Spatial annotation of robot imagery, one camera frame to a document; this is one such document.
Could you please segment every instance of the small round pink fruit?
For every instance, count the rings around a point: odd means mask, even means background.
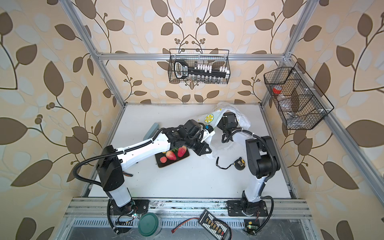
[[[161,158],[160,158],[160,162],[165,163],[166,161],[167,161],[167,158],[166,158],[166,157],[161,157]]]

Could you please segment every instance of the wallpaper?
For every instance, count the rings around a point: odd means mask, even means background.
[[[298,197],[305,199],[324,240],[382,239],[384,208],[324,121],[286,130],[274,104],[267,117]]]
[[[383,22],[383,1],[320,1],[293,56],[326,92],[336,116],[381,175]]]
[[[168,62],[143,62],[111,60],[107,65],[128,103],[258,103],[266,92],[263,74],[276,68],[273,61],[231,61],[228,84],[170,83]]]
[[[73,0],[104,53],[228,49],[283,53],[304,0]]]
[[[1,238],[46,240],[120,106],[57,1],[0,1],[0,23]]]

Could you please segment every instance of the green lid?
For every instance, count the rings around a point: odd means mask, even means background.
[[[159,218],[156,214],[147,213],[141,217],[138,225],[139,233],[145,237],[151,236],[159,226]]]

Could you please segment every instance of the black tray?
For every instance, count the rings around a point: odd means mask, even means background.
[[[165,153],[160,152],[158,154],[155,154],[157,166],[159,168],[166,167],[168,165],[171,165],[172,163],[178,162],[180,160],[183,160],[186,157],[189,157],[188,149],[187,149],[187,151],[185,152],[185,154],[182,157],[178,157],[177,156],[177,152],[174,152],[174,154],[176,155],[176,160],[169,160],[169,159],[167,159],[167,161],[165,163],[160,162],[160,158],[164,157],[166,155]]]

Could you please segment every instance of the green lidded container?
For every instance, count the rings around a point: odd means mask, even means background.
[[[154,213],[147,213],[139,220],[138,229],[145,237],[155,236],[161,230],[160,218]]]

